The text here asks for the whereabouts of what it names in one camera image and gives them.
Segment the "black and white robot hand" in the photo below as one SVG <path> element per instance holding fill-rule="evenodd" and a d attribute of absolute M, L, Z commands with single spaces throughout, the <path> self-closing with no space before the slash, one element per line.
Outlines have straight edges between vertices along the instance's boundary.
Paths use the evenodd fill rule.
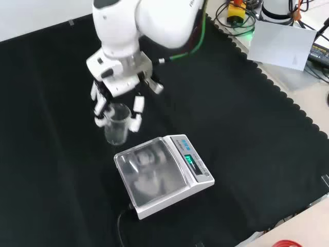
<path fill-rule="evenodd" d="M 114 98 L 130 91 L 135 92 L 129 130 L 138 132 L 142 123 L 145 99 L 139 87 L 144 84 L 155 94 L 160 94 L 163 85 L 153 75 L 153 63 L 144 52 L 131 57 L 114 59 L 105 55 L 102 49 L 86 60 L 86 65 L 94 78 L 90 92 L 91 99 L 96 103 L 94 108 L 95 123 L 104 127 L 113 116 L 114 111 L 109 104 Z"/>

